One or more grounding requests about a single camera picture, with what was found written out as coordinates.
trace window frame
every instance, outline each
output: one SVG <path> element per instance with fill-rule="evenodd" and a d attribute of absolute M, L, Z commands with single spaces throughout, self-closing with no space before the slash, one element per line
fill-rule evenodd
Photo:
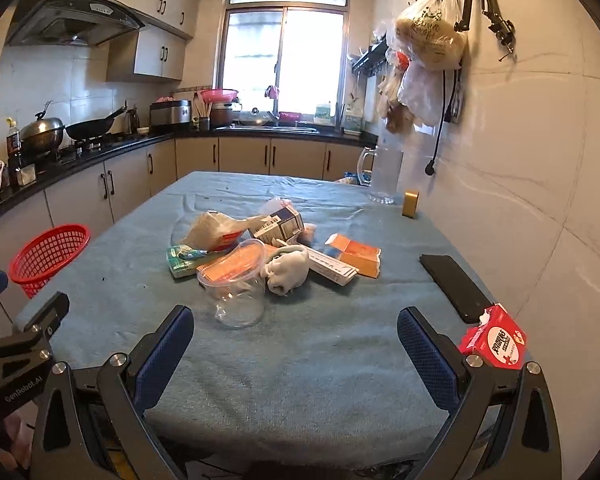
<path fill-rule="evenodd" d="M 347 79 L 347 49 L 349 47 L 349 4 L 346 0 L 345 6 L 334 6 L 327 4 L 314 4 L 309 2 L 247 2 L 244 4 L 231 4 L 231 0 L 224 1 L 224 18 L 222 22 L 222 35 L 220 38 L 220 49 L 218 57 L 218 70 L 216 72 L 216 88 L 222 88 L 224 80 L 224 59 L 226 56 L 226 40 L 229 31 L 229 18 L 231 14 L 238 12 L 272 11 L 282 12 L 282 28 L 280 30 L 280 44 L 278 45 L 278 60 L 276 68 L 276 86 L 280 86 L 280 64 L 282 61 L 282 46 L 285 37 L 286 14 L 288 10 L 317 10 L 319 12 L 330 12 L 341 14 L 342 19 L 342 53 L 340 55 L 340 76 L 338 78 L 338 94 L 336 96 L 336 117 L 341 113 L 344 102 L 344 90 Z M 273 113 L 278 115 L 278 100 L 275 99 Z"/>

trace range hood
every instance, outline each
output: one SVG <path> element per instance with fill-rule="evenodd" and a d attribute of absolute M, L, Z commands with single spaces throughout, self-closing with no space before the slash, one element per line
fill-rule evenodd
<path fill-rule="evenodd" d="M 19 0 L 7 44 L 95 46 L 141 27 L 115 0 Z"/>

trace metal screw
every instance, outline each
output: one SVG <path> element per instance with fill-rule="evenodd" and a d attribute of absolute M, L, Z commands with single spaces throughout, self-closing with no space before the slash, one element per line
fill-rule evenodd
<path fill-rule="evenodd" d="M 540 365 L 533 361 L 526 364 L 526 369 L 529 370 L 529 373 L 533 375 L 538 375 L 542 371 Z"/>
<path fill-rule="evenodd" d="M 118 367 L 122 366 L 124 363 L 126 363 L 126 355 L 124 354 L 113 354 L 109 359 L 109 364 L 111 364 L 111 366 Z"/>
<path fill-rule="evenodd" d="M 468 355 L 466 357 L 466 363 L 471 367 L 471 368 L 480 368 L 482 366 L 482 364 L 484 363 L 482 358 L 479 355 Z"/>
<path fill-rule="evenodd" d="M 64 361 L 60 361 L 59 363 L 54 364 L 53 368 L 51 368 L 51 371 L 53 373 L 55 373 L 56 375 L 60 375 L 65 370 L 66 370 L 66 363 Z"/>

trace glass mug handle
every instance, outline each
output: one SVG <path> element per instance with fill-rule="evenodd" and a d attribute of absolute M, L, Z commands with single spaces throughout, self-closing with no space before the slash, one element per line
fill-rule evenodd
<path fill-rule="evenodd" d="M 371 184 L 370 181 L 368 182 L 365 179 L 365 175 L 363 173 L 363 166 L 365 164 L 365 158 L 367 155 L 376 156 L 376 150 L 371 148 L 365 148 L 364 150 L 362 150 L 362 153 L 360 153 L 360 158 L 358 159 L 358 181 L 360 183 L 360 186 L 369 186 Z"/>

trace crumpled white cloth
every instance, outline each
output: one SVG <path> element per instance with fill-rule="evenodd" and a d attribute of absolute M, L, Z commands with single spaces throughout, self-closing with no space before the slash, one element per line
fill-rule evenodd
<path fill-rule="evenodd" d="M 298 288 L 308 274 L 309 251 L 302 245 L 279 248 L 269 257 L 262 270 L 269 290 L 278 296 L 286 296 Z"/>

